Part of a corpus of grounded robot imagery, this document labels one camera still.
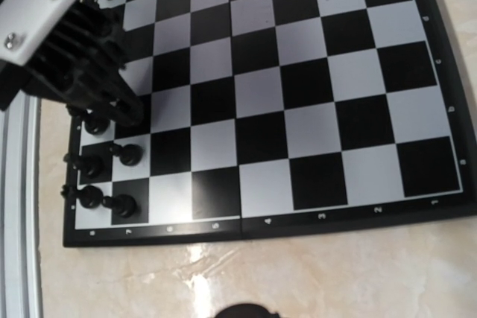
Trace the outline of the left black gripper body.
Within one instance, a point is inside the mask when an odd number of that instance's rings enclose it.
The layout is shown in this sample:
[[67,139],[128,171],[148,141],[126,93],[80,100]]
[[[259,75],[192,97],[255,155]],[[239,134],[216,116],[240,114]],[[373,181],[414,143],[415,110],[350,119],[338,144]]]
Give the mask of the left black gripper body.
[[120,75],[129,60],[117,12],[77,0],[28,61],[22,91],[132,127],[144,106]]

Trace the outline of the black chess piece king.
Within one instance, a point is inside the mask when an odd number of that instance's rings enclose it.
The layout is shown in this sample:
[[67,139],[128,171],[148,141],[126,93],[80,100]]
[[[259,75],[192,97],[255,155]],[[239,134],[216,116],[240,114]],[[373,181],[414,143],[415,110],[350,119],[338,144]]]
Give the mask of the black chess piece king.
[[109,120],[86,110],[80,112],[80,119],[85,126],[85,131],[94,136],[99,136],[102,133],[105,133],[110,126]]

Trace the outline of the black pawn second row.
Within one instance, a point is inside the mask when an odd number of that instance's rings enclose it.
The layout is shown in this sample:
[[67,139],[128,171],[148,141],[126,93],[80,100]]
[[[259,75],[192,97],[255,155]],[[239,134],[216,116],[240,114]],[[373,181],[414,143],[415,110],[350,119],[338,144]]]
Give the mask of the black pawn second row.
[[137,144],[120,145],[112,143],[109,146],[109,151],[114,157],[117,157],[125,166],[133,167],[138,165],[143,157],[144,150]]

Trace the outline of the black chess piece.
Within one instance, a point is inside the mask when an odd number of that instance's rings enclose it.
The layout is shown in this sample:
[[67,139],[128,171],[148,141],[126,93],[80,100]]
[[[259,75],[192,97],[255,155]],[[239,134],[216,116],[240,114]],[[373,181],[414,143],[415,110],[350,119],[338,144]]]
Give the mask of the black chess piece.
[[68,203],[75,205],[79,202],[85,209],[94,209],[101,204],[104,193],[100,188],[93,185],[86,185],[78,188],[75,185],[63,185],[60,195]]
[[104,169],[101,157],[95,155],[82,156],[79,154],[67,153],[63,157],[63,161],[90,179],[96,178]]

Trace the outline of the black pawn second row two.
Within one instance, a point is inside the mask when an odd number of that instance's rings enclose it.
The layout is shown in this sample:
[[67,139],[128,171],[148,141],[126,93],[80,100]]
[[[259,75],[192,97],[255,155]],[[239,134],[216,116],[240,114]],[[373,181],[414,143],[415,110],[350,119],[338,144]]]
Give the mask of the black pawn second row two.
[[105,196],[101,200],[102,206],[111,209],[117,217],[128,218],[134,214],[137,205],[135,199],[127,194],[120,194],[114,197]]

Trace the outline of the black grey chessboard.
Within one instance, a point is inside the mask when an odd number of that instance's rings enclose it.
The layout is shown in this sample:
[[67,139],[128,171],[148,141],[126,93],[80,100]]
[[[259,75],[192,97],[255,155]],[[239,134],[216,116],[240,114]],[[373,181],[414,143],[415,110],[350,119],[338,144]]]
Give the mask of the black grey chessboard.
[[[66,247],[339,232],[476,213],[476,135],[437,0],[95,0],[119,15],[145,117],[69,152]],[[112,143],[144,150],[133,167]]]

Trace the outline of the black pawn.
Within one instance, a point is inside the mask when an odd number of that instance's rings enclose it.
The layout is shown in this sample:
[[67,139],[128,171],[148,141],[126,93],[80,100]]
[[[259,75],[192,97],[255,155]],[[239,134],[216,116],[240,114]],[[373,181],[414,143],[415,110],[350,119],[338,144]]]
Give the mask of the black pawn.
[[215,318],[280,318],[277,312],[270,312],[262,305],[240,303],[219,311]]

